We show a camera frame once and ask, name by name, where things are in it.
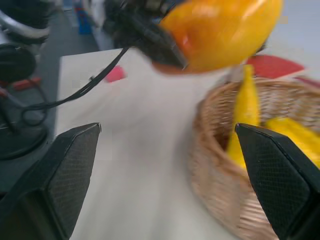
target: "wicker basket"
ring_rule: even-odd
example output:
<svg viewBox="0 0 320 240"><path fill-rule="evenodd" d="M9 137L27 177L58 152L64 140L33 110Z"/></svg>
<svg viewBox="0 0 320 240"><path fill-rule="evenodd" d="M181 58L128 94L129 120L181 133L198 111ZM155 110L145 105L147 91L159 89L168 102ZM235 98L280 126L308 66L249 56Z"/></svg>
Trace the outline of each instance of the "wicker basket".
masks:
<svg viewBox="0 0 320 240"><path fill-rule="evenodd" d="M224 152L232 127L240 83L210 91L198 106L190 170L195 193L224 226L244 240L276 240L254 193L247 171ZM320 92L285 80L256 81L261 124L274 117L290 117L320 131Z"/></svg>

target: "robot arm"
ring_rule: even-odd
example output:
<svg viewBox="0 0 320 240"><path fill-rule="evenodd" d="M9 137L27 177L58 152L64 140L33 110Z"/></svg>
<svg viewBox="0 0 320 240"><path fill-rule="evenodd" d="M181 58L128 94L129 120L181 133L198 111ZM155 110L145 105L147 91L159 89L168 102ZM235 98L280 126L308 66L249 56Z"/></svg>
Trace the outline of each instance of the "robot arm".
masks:
<svg viewBox="0 0 320 240"><path fill-rule="evenodd" d="M28 78L35 70L41 45L49 36L49 0L0 1L1 80Z"/></svg>

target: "pink object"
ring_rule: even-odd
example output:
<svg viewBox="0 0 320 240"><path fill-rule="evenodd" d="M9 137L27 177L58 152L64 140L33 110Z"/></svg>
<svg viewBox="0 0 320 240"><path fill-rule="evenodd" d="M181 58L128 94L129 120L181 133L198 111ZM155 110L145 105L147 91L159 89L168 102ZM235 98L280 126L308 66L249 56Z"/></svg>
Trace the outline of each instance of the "pink object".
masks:
<svg viewBox="0 0 320 240"><path fill-rule="evenodd" d="M115 81L124 79L126 77L126 73L124 69L120 66L115 66L111 72L104 78L108 83L113 83Z"/></svg>

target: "basket rim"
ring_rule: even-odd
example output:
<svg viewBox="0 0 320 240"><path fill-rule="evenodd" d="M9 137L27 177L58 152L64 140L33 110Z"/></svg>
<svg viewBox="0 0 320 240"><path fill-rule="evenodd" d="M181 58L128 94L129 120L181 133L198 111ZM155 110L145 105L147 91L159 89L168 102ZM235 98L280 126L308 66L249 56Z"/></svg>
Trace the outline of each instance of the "basket rim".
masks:
<svg viewBox="0 0 320 240"><path fill-rule="evenodd" d="M211 136L209 134L209 125L206 124L206 122L203 121L204 119L204 111L203 109L210 105L214 99L220 95L221 93L233 89L234 87L237 87L240 85L241 82L228 82L224 85L218 86L216 88L213 88L210 90L203 101L198 106L198 114L196 119L194 120L193 128L197 132L197 141L201 141L201 138L205 138L205 146L202 145L202 148L206 151L209 151L210 153L214 153L218 157L222 159L222 162L214 162L214 164L217 165L223 172L225 172L228 175L232 175L234 177L238 177L241 179L242 183L244 183L247 186L251 186L249 176L247 173L247 170L237 165L229 156L228 154L222 149L218 141L214 136ZM295 88L295 89L304 89L306 93L314 95L315 97L320 97L320 89L313 88L310 86L305 85L304 83L300 82L293 82L285 78L279 78L279 79L269 79L269 78L256 78L255 84L259 86L284 86L288 88Z"/></svg>

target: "yellow banana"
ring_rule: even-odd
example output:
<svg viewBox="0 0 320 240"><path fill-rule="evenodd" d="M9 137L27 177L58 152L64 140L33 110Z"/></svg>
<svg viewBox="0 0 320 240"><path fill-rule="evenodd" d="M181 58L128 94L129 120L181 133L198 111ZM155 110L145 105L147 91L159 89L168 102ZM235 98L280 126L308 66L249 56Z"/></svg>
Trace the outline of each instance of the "yellow banana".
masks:
<svg viewBox="0 0 320 240"><path fill-rule="evenodd" d="M290 138L320 168L320 137L316 133L288 117L270 119L265 126Z"/></svg>
<svg viewBox="0 0 320 240"><path fill-rule="evenodd" d="M244 66L244 79L235 99L231 137L227 146L227 154L238 165L245 168L245 160L242 154L240 142L235 133L237 123L258 126L260 123L259 96L253 79L253 67Z"/></svg>

